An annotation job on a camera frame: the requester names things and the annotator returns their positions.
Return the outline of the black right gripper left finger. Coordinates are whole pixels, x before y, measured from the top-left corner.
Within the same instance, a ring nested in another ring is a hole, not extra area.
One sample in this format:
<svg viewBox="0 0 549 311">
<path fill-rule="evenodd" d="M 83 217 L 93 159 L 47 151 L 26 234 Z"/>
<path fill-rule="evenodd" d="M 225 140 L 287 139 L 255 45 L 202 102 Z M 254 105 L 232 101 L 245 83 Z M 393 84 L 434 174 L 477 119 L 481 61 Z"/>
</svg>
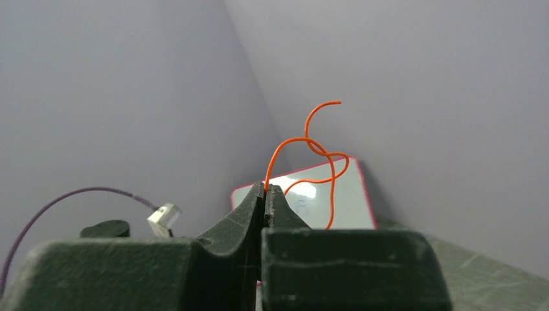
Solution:
<svg viewBox="0 0 549 311">
<path fill-rule="evenodd" d="M 254 310 L 265 190 L 197 238 L 79 238 L 36 246 L 2 310 Z"/>
</svg>

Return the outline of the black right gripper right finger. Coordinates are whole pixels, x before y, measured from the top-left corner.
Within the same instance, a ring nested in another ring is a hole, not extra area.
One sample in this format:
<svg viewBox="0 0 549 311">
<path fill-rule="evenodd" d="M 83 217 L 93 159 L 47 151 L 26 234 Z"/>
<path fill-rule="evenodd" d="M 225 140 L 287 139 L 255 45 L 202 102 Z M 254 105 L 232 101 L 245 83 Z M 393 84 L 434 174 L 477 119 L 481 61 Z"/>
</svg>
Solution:
<svg viewBox="0 0 549 311">
<path fill-rule="evenodd" d="M 265 193 L 264 310 L 451 310 L 427 239 L 404 229 L 312 229 L 282 189 Z"/>
</svg>

